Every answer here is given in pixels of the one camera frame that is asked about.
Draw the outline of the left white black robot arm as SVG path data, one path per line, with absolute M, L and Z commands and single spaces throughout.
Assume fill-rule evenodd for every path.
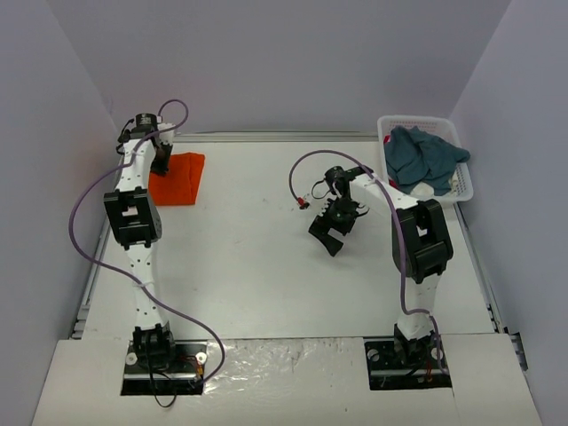
M 154 303 L 157 241 L 162 222 L 148 189 L 152 163 L 160 138 L 154 114 L 137 114 L 131 128 L 119 137 L 125 167 L 114 190 L 104 195 L 104 206 L 116 242 L 129 259 L 134 276 L 136 322 L 132 332 L 132 351 L 146 370 L 168 371 L 178 360 L 170 324 L 163 309 Z

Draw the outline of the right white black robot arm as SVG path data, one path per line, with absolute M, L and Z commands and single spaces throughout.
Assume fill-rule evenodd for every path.
M 363 216 L 361 209 L 385 209 L 391 219 L 392 259 L 405 279 L 394 326 L 393 353 L 400 365 L 412 367 L 439 342 L 431 315 L 439 280 L 454 255 L 444 211 L 435 200 L 417 201 L 394 188 L 382 191 L 361 167 L 344 170 L 335 166 L 325 173 L 322 182 L 332 196 L 314 218 L 309 234 L 330 256 L 343 247 L 330 232 L 350 233 Z

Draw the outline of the orange t shirt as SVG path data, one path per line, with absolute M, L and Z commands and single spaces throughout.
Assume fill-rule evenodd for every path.
M 148 189 L 158 207 L 192 206 L 196 203 L 206 156 L 174 154 L 169 171 L 161 176 L 151 172 Z

